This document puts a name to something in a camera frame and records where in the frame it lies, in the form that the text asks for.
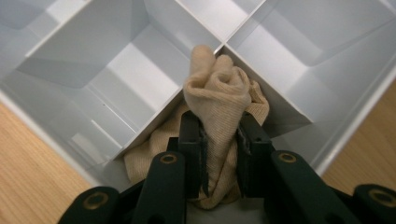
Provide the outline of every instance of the knit fabric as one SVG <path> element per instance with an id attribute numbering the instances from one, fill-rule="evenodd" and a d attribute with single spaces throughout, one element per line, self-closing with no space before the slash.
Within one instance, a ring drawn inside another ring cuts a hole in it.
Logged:
<path id="1" fill-rule="evenodd" d="M 207 46 L 193 49 L 190 76 L 183 93 L 187 104 L 181 104 L 147 142 L 125 154 L 128 176 L 133 183 L 146 177 L 152 158 L 166 150 L 169 137 L 178 136 L 181 115 L 190 109 L 203 123 L 207 134 L 206 169 L 209 177 L 209 197 L 200 192 L 199 198 L 192 202 L 204 209 L 231 203 L 240 194 L 235 174 L 235 133 L 239 120 L 246 110 L 263 124 L 269 111 L 268 102 L 259 84 L 249 80 L 242 69 L 233 66 L 229 56 L 220 55 L 216 59 Z"/>

